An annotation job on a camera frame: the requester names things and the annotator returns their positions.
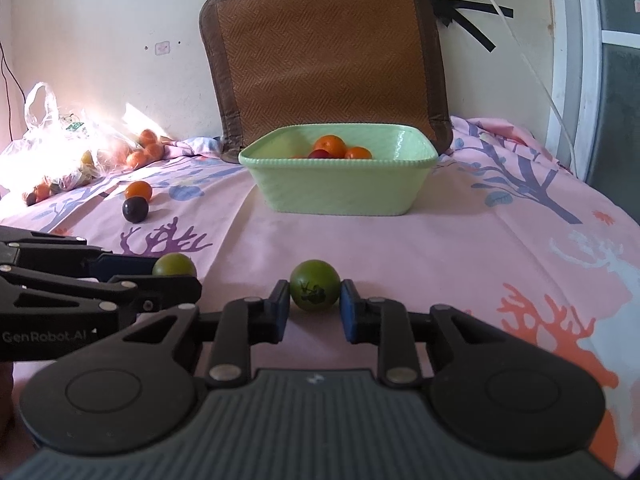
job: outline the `green basket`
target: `green basket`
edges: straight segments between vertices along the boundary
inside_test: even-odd
[[[319,137],[363,146],[373,160],[307,156]],[[398,124],[300,124],[278,128],[242,150],[266,203],[285,213],[398,216],[414,203],[438,153],[420,130]]]

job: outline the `brown mat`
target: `brown mat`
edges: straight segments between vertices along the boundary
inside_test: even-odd
[[[281,126],[395,123],[451,144],[430,0],[208,0],[223,159]]]

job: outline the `gray ribbed surface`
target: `gray ribbed surface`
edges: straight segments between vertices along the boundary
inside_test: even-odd
[[[265,370],[210,394],[169,440],[119,458],[45,450],[8,480],[612,480],[585,452],[548,463],[501,461],[443,432],[415,394],[368,371]]]

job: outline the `bag of fruit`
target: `bag of fruit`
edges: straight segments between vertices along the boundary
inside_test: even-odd
[[[31,110],[40,89],[45,91],[41,121]],[[134,140],[84,112],[60,116],[56,96],[46,83],[38,83],[27,96],[24,120],[28,130],[22,139],[0,153],[0,186],[22,194],[27,205],[135,169],[127,165],[127,158],[142,151]]]

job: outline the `wall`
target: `wall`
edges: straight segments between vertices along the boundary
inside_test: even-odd
[[[17,75],[26,87],[50,82],[61,104],[83,104],[113,121],[130,104],[170,136],[217,135],[222,126],[198,30],[204,1],[14,0]],[[515,8],[513,27],[549,86],[549,0],[498,2]],[[450,111],[504,117],[544,140],[548,105],[499,18],[463,13],[498,48],[487,53],[457,24],[441,28]],[[165,40],[170,54],[156,56],[154,45]]]
[[[16,73],[14,66],[14,49],[12,41],[12,0],[0,0],[0,40],[4,47],[4,56],[6,57],[9,67]],[[22,106],[22,98],[15,87],[13,80],[4,70],[9,81],[9,98],[12,110],[12,131],[14,138],[21,136],[24,132],[24,108]],[[7,106],[6,93],[4,91],[4,80],[0,77],[0,151],[10,142],[9,138],[9,109]]]

